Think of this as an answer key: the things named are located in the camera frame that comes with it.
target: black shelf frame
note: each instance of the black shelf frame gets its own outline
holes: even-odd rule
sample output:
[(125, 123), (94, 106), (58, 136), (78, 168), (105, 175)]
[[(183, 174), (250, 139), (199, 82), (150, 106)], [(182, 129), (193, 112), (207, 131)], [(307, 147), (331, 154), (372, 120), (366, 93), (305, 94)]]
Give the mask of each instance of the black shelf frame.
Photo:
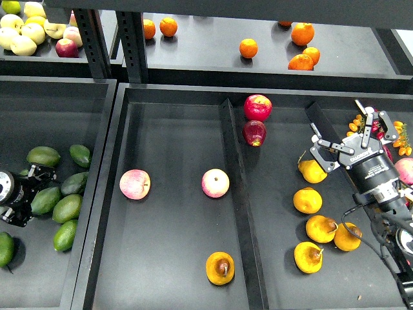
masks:
[[(44, 0), (51, 8), (64, 8), (62, 0)], [(383, 92), (391, 94), (413, 94), (413, 62), (411, 56), (393, 29), (413, 29), (410, 1), (298, 1), (294, 9), (290, 1), (253, 1), (239, 3), (227, 1), (204, 1), (201, 4), (182, 0), (172, 3), (164, 1), (71, 1), (70, 5), (93, 10), (115, 10), (118, 34), (121, 37), (125, 62), (121, 81), (169, 85), (197, 85), (224, 87), (259, 87), (301, 90), (331, 90), (343, 92)], [(274, 72), (256, 74), (252, 72), (224, 72), (211, 68), (150, 68), (146, 59), (145, 39), (141, 25), (143, 12), (180, 15), (231, 17), (261, 20), (308, 20), (312, 23), (372, 27), (383, 51), (392, 63), (396, 75), (375, 76), (372, 74), (328, 74), (314, 72)], [(99, 62), (104, 66), (105, 60)]]

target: fruit display bin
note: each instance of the fruit display bin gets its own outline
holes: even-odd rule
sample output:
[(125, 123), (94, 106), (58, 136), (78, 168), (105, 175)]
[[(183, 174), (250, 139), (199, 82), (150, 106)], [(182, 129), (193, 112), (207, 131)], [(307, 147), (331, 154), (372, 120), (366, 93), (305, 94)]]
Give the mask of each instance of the fruit display bin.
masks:
[[(20, 5), (21, 13), (18, 16), (26, 21), (27, 17), (23, 13), (25, 2), (20, 2)], [(0, 18), (5, 14), (0, 7)], [(117, 37), (115, 12), (102, 10), (99, 11), (99, 16), (110, 64), (121, 67), (123, 51), (119, 46), (119, 38)], [(45, 42), (38, 45), (32, 56), (17, 56), (11, 50), (4, 50), (0, 46), (0, 61), (3, 61), (4, 66), (3, 75), (90, 78), (90, 69), (84, 48), (79, 48), (79, 58), (60, 58), (55, 51), (57, 41), (57, 39), (46, 35)]]
[[(244, 100), (256, 93), (274, 108), (266, 141), (252, 148), (240, 132)], [(316, 274), (294, 263), (294, 247), (308, 241), (309, 216), (292, 203), (310, 186), (297, 170), (312, 146), (305, 107), (318, 102), (344, 137), (356, 98), (413, 125), (413, 97), (406, 95), (121, 83), (101, 167), (107, 178), (97, 183), (72, 309), (404, 309), (391, 273), (365, 244), (350, 253), (324, 245)], [(217, 200), (201, 188), (213, 168), (230, 178)], [(130, 169), (150, 176), (142, 200), (120, 191)], [(340, 221), (354, 205), (339, 170), (312, 186), (323, 197), (320, 214)], [(348, 220), (378, 246), (363, 210)], [(216, 251), (236, 265), (223, 287), (205, 272)]]
[(115, 87), (114, 80), (0, 77), (2, 170), (17, 174), (30, 168), (29, 150), (46, 145), (61, 156), (56, 174), (63, 182), (86, 170), (74, 163), (70, 146), (85, 145), (93, 152), (71, 251), (54, 250), (60, 224), (49, 214), (31, 219), (24, 228), (0, 222), (0, 231), (15, 240), (11, 272), (0, 269), (0, 309), (70, 309)]

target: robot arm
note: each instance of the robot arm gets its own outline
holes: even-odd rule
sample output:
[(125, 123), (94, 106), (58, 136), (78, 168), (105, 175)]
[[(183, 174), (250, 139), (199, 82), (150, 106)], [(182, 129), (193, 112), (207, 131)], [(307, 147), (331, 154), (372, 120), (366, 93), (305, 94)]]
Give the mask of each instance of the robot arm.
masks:
[[(399, 134), (385, 111), (377, 112), (372, 107), (364, 108), (358, 100), (356, 104), (365, 119), (364, 131), (346, 137), (337, 144), (323, 140), (318, 130), (314, 130), (316, 126), (312, 124), (316, 134), (312, 137), (314, 146), (310, 153), (326, 173), (343, 167), (359, 192), (355, 197), (374, 197), (358, 200), (356, 203), (377, 202), (382, 212), (395, 215), (402, 220), (412, 220), (404, 198), (409, 193), (396, 188), (395, 182), (399, 180), (399, 173), (383, 150), (383, 144), (396, 141)], [(385, 129), (381, 140), (371, 136), (375, 121)], [(320, 155), (321, 149), (336, 153), (337, 161), (325, 160)]]
[(26, 226), (32, 218), (34, 197), (55, 179), (54, 168), (39, 164), (33, 164), (27, 176), (0, 170), (0, 220)]

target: black cable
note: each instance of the black cable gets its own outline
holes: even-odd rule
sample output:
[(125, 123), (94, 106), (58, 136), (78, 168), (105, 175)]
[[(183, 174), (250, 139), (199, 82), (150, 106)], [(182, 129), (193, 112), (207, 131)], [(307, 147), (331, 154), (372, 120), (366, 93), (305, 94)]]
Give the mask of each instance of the black cable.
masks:
[(395, 276), (395, 273), (393, 271), (393, 268), (391, 268), (389, 262), (387, 261), (387, 255), (385, 255), (384, 253), (384, 247), (385, 247), (385, 242), (380, 242), (380, 253), (379, 251), (377, 251), (373, 245), (368, 242), (366, 239), (356, 235), (346, 224), (345, 222), (345, 217), (348, 216), (349, 214), (353, 213), (354, 211), (360, 209), (363, 205), (362, 204), (358, 204), (355, 207), (347, 210), (346, 212), (343, 213), (342, 217), (341, 217), (341, 223), (343, 223), (345, 229), (353, 236), (355, 236), (357, 239), (359, 239), (361, 242), (363, 242), (364, 244), (366, 244), (369, 248), (371, 248), (376, 254), (377, 256), (380, 258), (380, 260), (383, 262), (383, 264), (387, 267), (387, 269), (390, 271), (390, 273)]
[(408, 189), (413, 190), (413, 187), (412, 187), (411, 185), (407, 184), (406, 182), (401, 181), (400, 179), (399, 179), (399, 181), (400, 181), (400, 183), (402, 183), (402, 184), (403, 184), (405, 187), (407, 187)]
[(379, 251), (377, 251), (373, 245), (370, 244), (370, 242), (368, 242), (366, 239), (356, 235), (346, 224), (345, 222), (345, 217), (348, 216), (349, 214), (353, 213), (354, 211), (360, 209), (363, 205), (362, 204), (358, 204), (355, 207), (351, 208), (350, 210), (347, 210), (346, 212), (343, 213), (342, 217), (341, 217), (341, 223), (343, 223), (345, 229), (353, 236), (355, 236), (357, 239), (359, 239), (360, 241), (362, 241), (363, 243), (365, 243), (369, 248), (371, 248), (379, 257), (381, 260), (383, 260), (383, 257), (380, 255)]

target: pear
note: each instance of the pear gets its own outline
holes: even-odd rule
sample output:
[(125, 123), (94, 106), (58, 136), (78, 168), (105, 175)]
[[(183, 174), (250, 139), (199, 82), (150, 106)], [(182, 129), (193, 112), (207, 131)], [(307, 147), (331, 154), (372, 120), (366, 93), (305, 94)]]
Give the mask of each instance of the pear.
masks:
[(302, 173), (304, 179), (312, 184), (320, 183), (327, 177), (327, 173), (321, 168), (316, 160), (303, 160), (305, 152), (298, 159), (298, 170)]
[(33, 16), (41, 16), (46, 18), (45, 10), (43, 9), (43, 5), (38, 2), (26, 2), (25, 9), (23, 12), (26, 14), (27, 18)]
[(4, 27), (0, 29), (0, 46), (3, 47), (5, 50), (12, 50), (10, 47), (10, 43), (12, 42), (14, 37), (18, 37), (19, 32), (10, 27)]

